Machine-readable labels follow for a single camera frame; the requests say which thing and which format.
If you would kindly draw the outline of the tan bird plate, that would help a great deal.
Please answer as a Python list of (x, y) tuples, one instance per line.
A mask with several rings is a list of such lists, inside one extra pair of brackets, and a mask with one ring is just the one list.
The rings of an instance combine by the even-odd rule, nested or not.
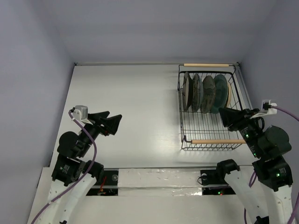
[(228, 97), (227, 97), (225, 107), (229, 107), (229, 105), (231, 103), (231, 98), (232, 98), (232, 88), (231, 88), (231, 84), (228, 82)]

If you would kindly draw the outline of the teal green plate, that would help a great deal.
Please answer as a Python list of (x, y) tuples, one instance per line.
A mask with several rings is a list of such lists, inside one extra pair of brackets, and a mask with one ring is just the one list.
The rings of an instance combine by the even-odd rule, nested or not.
[(228, 82), (224, 75), (219, 74), (214, 78), (215, 99), (211, 113), (218, 114), (220, 108), (224, 108), (228, 99)]

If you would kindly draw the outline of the dark reindeer plate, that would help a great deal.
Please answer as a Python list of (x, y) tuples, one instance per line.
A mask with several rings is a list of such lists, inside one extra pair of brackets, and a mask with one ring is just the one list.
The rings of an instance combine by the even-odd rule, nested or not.
[(203, 101), (201, 112), (206, 114), (210, 112), (215, 100), (215, 82), (212, 76), (206, 76), (203, 80)]

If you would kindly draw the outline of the black wire dish rack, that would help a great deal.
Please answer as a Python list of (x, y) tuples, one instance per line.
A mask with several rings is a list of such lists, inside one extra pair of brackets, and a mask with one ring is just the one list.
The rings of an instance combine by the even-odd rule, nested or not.
[(235, 66), (229, 65), (226, 68), (187, 68), (184, 65), (178, 66), (178, 101), (181, 148), (185, 151), (231, 151), (240, 146), (242, 136), (238, 132), (230, 132), (223, 126), (220, 114), (206, 113), (201, 110), (193, 112), (189, 107), (184, 111), (183, 101), (183, 81), (185, 72), (189, 72), (191, 78), (195, 73), (199, 74), (201, 80), (206, 76), (213, 78), (219, 74), (225, 76), (227, 82), (231, 84), (232, 98), (229, 108), (242, 110), (245, 102), (241, 93), (241, 88), (237, 80)]

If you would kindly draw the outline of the blue floral plate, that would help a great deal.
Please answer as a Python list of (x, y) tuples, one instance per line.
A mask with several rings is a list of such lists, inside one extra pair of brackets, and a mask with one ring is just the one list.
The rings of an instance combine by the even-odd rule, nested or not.
[(203, 101), (203, 83), (198, 73), (193, 76), (192, 111), (197, 112)]

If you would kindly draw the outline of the brown rimmed cream plate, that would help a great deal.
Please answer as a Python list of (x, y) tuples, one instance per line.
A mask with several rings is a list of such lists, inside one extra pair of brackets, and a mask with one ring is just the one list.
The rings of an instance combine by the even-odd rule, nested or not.
[(192, 104), (193, 99), (193, 81), (189, 72), (185, 72), (183, 81), (183, 101), (184, 101), (184, 111), (188, 111)]

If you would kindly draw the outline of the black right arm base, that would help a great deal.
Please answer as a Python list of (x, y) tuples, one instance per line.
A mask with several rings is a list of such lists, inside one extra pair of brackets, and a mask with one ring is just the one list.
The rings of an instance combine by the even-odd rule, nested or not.
[(215, 169), (201, 170), (197, 182), (202, 187), (204, 196), (235, 195), (234, 190), (218, 176)]

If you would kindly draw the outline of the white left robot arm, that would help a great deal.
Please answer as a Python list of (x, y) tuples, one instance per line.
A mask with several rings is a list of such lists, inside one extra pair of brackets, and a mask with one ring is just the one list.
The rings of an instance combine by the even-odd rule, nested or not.
[(51, 178), (48, 205), (40, 223), (69, 224), (79, 204), (95, 184), (104, 185), (104, 166), (96, 162), (95, 140), (99, 135), (115, 135), (122, 115), (109, 111), (88, 113), (76, 106), (68, 112), (80, 128), (79, 133), (65, 132), (58, 141), (58, 156)]

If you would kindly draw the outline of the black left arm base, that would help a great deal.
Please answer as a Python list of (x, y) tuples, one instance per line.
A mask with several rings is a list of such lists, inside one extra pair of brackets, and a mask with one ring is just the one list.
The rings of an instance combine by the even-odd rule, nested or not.
[(103, 177), (87, 192), (87, 196), (117, 196), (118, 195), (118, 169), (105, 169)]

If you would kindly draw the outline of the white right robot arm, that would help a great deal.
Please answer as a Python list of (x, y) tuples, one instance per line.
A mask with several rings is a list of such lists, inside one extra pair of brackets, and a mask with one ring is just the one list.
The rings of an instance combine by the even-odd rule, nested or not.
[(289, 136), (282, 128), (259, 126), (259, 109), (242, 111), (220, 108), (223, 126), (238, 131), (257, 161), (252, 163), (261, 183), (266, 208), (263, 208), (241, 174), (240, 166), (232, 159), (217, 164), (215, 178), (227, 183), (242, 202), (253, 224), (293, 224), (299, 204), (292, 205), (292, 171), (283, 158), (291, 150)]

